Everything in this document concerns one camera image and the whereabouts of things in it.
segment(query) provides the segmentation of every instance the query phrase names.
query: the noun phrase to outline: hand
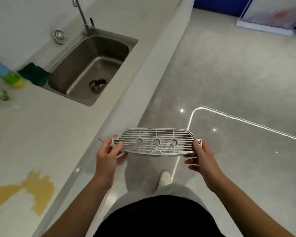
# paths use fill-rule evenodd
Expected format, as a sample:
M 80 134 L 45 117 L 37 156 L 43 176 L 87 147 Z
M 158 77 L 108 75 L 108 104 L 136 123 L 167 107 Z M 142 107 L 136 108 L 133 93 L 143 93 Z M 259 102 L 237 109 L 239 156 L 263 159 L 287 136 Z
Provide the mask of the hand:
M 207 187 L 215 192 L 215 187 L 222 179 L 226 176 L 223 174 L 219 168 L 213 152 L 209 149 L 207 143 L 202 140 L 202 146 L 194 140 L 192 146 L 195 150 L 194 153 L 190 155 L 185 155 L 184 157 L 193 157 L 184 161 L 190 170 L 199 172 L 207 185 Z
M 120 141 L 117 145 L 111 147 L 112 137 L 104 141 L 97 152 L 97 168 L 94 175 L 96 182 L 109 189 L 113 185 L 116 166 L 125 160 L 128 155 L 128 153 L 125 153 L 121 157 L 116 158 L 123 147 L 123 143 Z

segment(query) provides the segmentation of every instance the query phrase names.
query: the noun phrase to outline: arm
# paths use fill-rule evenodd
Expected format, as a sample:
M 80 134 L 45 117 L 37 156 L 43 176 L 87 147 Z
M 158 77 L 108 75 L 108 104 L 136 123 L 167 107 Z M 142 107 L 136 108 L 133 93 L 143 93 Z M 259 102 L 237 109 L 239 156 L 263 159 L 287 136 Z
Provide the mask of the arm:
M 186 156 L 194 158 L 185 163 L 196 164 L 188 168 L 203 176 L 207 187 L 220 199 L 243 236 L 293 236 L 223 174 L 205 141 L 202 147 L 194 141 L 193 147 L 196 154 Z
M 114 147 L 110 147 L 111 142 L 112 137 L 103 143 L 97 153 L 97 167 L 94 177 L 43 237 L 83 237 L 86 235 L 106 192 L 113 185 L 117 164 L 127 157 L 125 154 L 116 158 L 123 143 L 119 142 Z

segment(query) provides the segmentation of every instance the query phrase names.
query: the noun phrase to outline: yellow stain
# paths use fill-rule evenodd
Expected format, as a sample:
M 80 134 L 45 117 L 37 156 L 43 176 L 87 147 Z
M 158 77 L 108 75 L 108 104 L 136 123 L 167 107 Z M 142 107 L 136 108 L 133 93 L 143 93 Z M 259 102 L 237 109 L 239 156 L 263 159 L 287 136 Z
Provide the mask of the yellow stain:
M 0 186 L 0 206 L 17 192 L 25 189 L 27 193 L 34 196 L 33 200 L 35 205 L 32 207 L 32 210 L 37 216 L 43 214 L 48 202 L 54 194 L 55 187 L 54 184 L 50 182 L 49 175 L 46 175 L 41 179 L 39 178 L 39 175 L 40 171 L 34 172 L 34 170 L 32 170 L 27 174 L 26 179 L 23 180 L 21 184 Z

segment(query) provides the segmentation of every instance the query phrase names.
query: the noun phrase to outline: faucet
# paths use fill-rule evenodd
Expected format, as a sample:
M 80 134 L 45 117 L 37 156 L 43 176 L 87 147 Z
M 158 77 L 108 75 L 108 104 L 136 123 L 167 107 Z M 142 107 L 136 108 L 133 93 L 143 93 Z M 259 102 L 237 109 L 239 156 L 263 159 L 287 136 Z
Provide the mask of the faucet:
M 87 35 L 88 36 L 89 35 L 92 35 L 94 33 L 94 31 L 96 30 L 92 18 L 90 18 L 90 21 L 91 21 L 92 26 L 89 27 L 89 25 L 88 25 L 88 23 L 86 21 L 86 18 L 84 16 L 83 12 L 82 12 L 82 9 L 80 7 L 79 1 L 78 0 L 72 0 L 72 4 L 73 4 L 74 7 L 78 7 L 78 9 L 79 9 L 79 12 L 81 14 L 81 17 L 83 19 L 83 23 L 84 23 L 85 28 L 87 30 Z

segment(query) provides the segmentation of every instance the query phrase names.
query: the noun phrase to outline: white countertop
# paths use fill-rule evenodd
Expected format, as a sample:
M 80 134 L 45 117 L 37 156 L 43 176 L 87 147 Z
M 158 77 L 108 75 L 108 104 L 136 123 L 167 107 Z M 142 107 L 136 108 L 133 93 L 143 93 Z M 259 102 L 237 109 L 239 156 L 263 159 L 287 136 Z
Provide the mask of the white countertop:
M 32 195 L 21 190 L 12 196 L 0 207 L 0 236 L 32 236 L 115 103 L 135 78 L 179 1 L 102 0 L 87 10 L 86 16 L 93 18 L 97 28 L 138 39 L 92 107 L 31 83 L 20 90 L 8 90 L 12 100 L 0 102 L 0 186 L 20 184 L 35 169 L 41 171 L 41 178 L 50 176 L 55 191 L 40 216 L 31 210 Z M 72 30 L 72 36 L 83 30 L 82 21 L 75 22 L 80 23 Z M 55 55 L 59 54 L 59 46 L 49 46 Z M 51 59 L 47 53 L 40 52 L 33 60 L 45 67 Z

